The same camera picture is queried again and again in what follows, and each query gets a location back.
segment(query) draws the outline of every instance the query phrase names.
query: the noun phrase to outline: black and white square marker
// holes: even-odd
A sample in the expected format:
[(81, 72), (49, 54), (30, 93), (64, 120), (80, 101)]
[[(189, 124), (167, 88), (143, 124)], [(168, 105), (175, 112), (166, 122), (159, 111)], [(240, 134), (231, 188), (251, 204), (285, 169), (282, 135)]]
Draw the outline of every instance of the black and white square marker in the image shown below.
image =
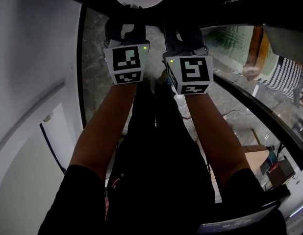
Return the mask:
[(115, 74), (114, 76), (118, 84), (123, 84), (123, 83), (140, 81), (141, 72), (140, 71), (128, 72), (122, 74)]
[(112, 59), (114, 71), (141, 67), (137, 46), (113, 49)]
[(183, 82), (203, 82), (209, 81), (206, 59), (180, 58), (181, 73)]
[(197, 94), (204, 93), (208, 84), (203, 85), (182, 85), (181, 94)]
[(170, 69), (169, 65), (167, 65), (167, 73), (170, 76), (175, 89), (177, 90), (177, 80), (176, 80), (175, 76), (173, 75), (173, 72)]

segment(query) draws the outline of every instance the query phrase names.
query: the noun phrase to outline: black sleeve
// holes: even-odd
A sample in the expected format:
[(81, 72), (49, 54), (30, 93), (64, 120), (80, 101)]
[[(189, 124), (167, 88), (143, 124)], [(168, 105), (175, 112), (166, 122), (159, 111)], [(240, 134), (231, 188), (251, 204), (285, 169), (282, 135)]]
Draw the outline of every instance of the black sleeve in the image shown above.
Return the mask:
[(71, 165), (38, 234), (101, 234), (105, 210), (100, 178), (83, 166)]
[(264, 191), (251, 169), (242, 169), (234, 173), (221, 191), (222, 202), (240, 206), (258, 206)]

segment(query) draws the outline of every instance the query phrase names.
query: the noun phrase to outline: person's right arm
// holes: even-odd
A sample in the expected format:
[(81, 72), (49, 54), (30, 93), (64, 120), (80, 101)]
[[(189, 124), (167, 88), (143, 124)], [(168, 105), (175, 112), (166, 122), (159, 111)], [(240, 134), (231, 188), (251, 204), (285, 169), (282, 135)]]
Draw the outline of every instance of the person's right arm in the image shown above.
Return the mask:
[(250, 168), (240, 141), (208, 94), (185, 96), (201, 145), (219, 189), (241, 169)]

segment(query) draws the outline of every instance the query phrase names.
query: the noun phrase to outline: black pants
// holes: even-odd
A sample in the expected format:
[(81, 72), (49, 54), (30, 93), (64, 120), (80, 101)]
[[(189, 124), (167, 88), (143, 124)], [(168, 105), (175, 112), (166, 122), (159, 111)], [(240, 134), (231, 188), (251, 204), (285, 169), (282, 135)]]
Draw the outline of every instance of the black pants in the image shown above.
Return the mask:
[(128, 132), (108, 182), (107, 219), (111, 210), (116, 212), (129, 201), (133, 202), (125, 210), (134, 206), (136, 213), (152, 213), (161, 206), (157, 218), (164, 222), (197, 220), (214, 203), (205, 160), (173, 96), (168, 84), (161, 85), (155, 95), (139, 84)]

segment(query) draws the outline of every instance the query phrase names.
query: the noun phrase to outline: glass panel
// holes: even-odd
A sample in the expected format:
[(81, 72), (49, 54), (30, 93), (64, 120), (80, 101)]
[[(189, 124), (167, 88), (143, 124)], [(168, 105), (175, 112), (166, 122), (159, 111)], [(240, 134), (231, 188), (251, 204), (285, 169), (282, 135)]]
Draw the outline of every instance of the glass panel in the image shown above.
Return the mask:
[(267, 26), (202, 32), (214, 72), (269, 107), (303, 148), (303, 33)]

